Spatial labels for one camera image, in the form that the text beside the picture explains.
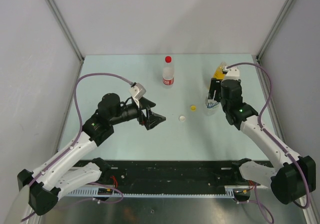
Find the yellow honey pomelo bottle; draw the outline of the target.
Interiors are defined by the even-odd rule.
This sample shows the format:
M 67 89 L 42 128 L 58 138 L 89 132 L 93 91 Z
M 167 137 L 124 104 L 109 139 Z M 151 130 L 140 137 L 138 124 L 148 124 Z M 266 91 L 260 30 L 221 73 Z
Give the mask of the yellow honey pomelo bottle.
M 213 75 L 213 78 L 217 79 L 217 80 L 223 80 L 224 77 L 225 77 L 225 74 L 224 74 L 224 69 L 227 67 L 227 64 L 225 62 L 221 62 L 220 65 L 217 67 L 214 75 Z

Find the white cap clear bottle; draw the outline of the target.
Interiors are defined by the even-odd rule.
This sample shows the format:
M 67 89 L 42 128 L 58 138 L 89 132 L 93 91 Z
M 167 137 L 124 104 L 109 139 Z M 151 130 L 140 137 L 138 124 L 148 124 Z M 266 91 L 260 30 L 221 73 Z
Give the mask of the white cap clear bottle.
M 210 99 L 208 95 L 205 99 L 206 114 L 208 116 L 215 114 L 218 111 L 220 105 L 221 105 L 220 102 L 215 101 L 214 99 Z

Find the red cap water bottle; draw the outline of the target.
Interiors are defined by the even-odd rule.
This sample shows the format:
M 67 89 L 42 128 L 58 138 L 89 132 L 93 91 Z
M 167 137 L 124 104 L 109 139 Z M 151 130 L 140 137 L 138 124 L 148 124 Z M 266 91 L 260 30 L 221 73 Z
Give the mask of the red cap water bottle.
M 164 59 L 164 67 L 162 71 L 162 82 L 164 85 L 170 86 L 174 83 L 174 63 L 171 56 L 166 56 Z

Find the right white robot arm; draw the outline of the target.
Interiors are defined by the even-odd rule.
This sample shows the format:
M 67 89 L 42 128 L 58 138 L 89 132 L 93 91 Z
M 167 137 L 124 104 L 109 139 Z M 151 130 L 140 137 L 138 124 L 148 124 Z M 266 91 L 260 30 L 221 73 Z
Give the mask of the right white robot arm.
M 247 180 L 261 184 L 283 204 L 309 196 L 316 189 L 315 161 L 292 150 L 265 127 L 258 112 L 243 101 L 239 80 L 212 78 L 208 100 L 220 103 L 228 123 L 249 137 L 272 164 L 266 167 L 250 159 L 238 161 L 230 173 L 235 184 Z

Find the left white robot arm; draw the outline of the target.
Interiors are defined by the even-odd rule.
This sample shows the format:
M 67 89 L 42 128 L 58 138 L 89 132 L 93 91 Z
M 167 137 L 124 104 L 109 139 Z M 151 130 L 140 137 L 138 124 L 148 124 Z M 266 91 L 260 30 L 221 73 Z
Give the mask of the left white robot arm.
M 152 112 L 155 103 L 142 97 L 130 98 L 131 104 L 115 93 L 102 97 L 94 114 L 80 127 L 80 132 L 63 149 L 33 171 L 23 169 L 17 175 L 19 189 L 29 186 L 28 204 L 38 216 L 46 214 L 69 192 L 89 183 L 110 180 L 110 166 L 101 158 L 92 159 L 80 170 L 68 170 L 83 156 L 99 147 L 114 133 L 114 125 L 136 119 L 147 130 L 166 118 Z

